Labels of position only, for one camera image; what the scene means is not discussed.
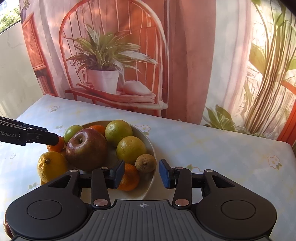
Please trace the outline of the orange tangerine left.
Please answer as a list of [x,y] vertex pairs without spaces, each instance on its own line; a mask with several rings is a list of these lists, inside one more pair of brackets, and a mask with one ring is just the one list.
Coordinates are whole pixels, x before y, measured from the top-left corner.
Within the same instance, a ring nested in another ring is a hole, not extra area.
[[62,150],[64,149],[64,145],[65,145],[65,142],[64,142],[64,139],[63,137],[59,136],[59,142],[58,144],[56,145],[47,145],[47,149],[48,151],[54,151],[54,152],[62,152]]

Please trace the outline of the orange tangerine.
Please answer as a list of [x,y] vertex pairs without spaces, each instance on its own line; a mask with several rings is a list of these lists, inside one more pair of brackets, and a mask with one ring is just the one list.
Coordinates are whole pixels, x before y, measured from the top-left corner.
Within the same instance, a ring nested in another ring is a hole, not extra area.
[[132,191],[137,188],[140,181],[138,170],[132,164],[125,163],[125,173],[118,189],[122,191]]
[[65,142],[64,142],[64,139],[63,137],[59,136],[59,142],[58,144],[56,145],[47,145],[47,149],[48,151],[54,151],[54,152],[62,152],[62,150],[64,149],[64,145],[65,145]]
[[92,125],[89,127],[90,129],[93,129],[99,133],[101,133],[103,136],[105,136],[105,127],[102,125]]

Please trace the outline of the cream fruit bowl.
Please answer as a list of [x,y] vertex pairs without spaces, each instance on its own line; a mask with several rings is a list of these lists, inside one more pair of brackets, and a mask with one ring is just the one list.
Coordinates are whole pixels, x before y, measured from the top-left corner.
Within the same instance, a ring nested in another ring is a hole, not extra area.
[[120,192],[142,197],[149,188],[157,161],[144,133],[124,120],[74,125],[48,145],[37,163],[41,183],[48,183],[71,169],[90,174],[98,168],[112,168],[123,161]]

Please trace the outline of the orange tangerine front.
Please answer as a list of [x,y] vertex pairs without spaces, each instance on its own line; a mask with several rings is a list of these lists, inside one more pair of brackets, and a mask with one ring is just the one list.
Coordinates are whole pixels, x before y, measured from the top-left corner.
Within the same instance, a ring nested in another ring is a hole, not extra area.
[[132,164],[125,163],[125,173],[118,189],[122,191],[132,191],[137,188],[140,181],[138,170]]

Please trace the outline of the small green fruit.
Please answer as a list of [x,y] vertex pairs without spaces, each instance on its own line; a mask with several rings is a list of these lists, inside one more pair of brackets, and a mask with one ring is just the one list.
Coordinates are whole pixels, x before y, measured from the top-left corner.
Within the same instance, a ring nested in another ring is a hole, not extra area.
[[70,126],[66,132],[65,132],[65,135],[64,135],[64,142],[65,144],[68,144],[68,142],[70,141],[70,139],[77,133],[79,132],[80,130],[82,130],[83,127],[80,126],[80,125],[73,125],[73,126]]

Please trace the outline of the yellow lemon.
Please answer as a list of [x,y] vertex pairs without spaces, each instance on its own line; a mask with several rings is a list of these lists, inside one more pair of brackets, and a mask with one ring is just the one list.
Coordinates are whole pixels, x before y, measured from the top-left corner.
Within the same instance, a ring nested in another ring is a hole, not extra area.
[[58,152],[49,151],[42,154],[38,160],[37,171],[44,183],[48,183],[69,170],[69,163]]

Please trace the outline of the brown kiwi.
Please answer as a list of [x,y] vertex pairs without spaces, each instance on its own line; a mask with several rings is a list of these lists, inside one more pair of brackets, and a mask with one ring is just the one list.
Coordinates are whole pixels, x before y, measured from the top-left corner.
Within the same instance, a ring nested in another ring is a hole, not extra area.
[[135,167],[142,173],[150,173],[157,166],[157,161],[154,156],[150,154],[142,154],[135,161]]

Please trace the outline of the yellow-green orange front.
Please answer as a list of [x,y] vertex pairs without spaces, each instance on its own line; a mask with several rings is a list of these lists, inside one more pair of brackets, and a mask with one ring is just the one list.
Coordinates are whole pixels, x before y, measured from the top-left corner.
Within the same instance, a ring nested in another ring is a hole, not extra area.
[[138,138],[134,136],[124,137],[116,147],[116,155],[119,161],[134,165],[138,158]]

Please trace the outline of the orange tangerine rear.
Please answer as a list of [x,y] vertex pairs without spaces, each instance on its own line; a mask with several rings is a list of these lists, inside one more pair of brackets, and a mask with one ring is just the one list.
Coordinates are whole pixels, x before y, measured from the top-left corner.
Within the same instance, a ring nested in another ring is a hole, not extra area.
[[102,125],[92,125],[89,127],[90,129],[93,129],[99,133],[101,133],[103,136],[105,136],[105,127]]

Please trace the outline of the green orange rear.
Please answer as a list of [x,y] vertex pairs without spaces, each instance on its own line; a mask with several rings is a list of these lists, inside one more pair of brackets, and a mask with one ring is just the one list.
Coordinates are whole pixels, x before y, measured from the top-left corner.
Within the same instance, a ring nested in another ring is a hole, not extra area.
[[123,120],[113,120],[106,126],[105,129],[105,138],[113,147],[117,147],[118,143],[124,137],[132,135],[133,131],[131,126]]

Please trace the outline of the floral checked tablecloth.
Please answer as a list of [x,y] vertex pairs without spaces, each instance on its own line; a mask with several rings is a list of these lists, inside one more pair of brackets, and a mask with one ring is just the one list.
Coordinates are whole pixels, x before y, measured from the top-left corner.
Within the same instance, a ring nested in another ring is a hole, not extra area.
[[[212,169],[268,199],[276,208],[273,240],[295,240],[295,155],[291,146],[86,102],[43,96],[18,120],[64,134],[72,125],[124,120],[149,138],[157,159],[200,173]],[[8,206],[40,185],[37,162],[45,145],[1,143],[1,240],[10,240],[3,219]]]

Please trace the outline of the red apple at edge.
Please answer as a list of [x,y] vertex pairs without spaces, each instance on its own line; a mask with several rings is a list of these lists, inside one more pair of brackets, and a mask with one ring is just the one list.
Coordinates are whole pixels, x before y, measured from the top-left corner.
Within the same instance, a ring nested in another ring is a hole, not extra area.
[[13,239],[14,235],[11,233],[11,229],[6,221],[6,214],[4,214],[4,221],[3,221],[4,231],[8,235],[10,239]]

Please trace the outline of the printed room backdrop cloth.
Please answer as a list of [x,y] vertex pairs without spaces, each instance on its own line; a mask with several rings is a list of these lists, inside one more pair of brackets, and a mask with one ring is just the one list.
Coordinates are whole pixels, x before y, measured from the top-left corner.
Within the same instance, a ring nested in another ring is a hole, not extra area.
[[295,145],[295,1],[20,1],[43,94]]

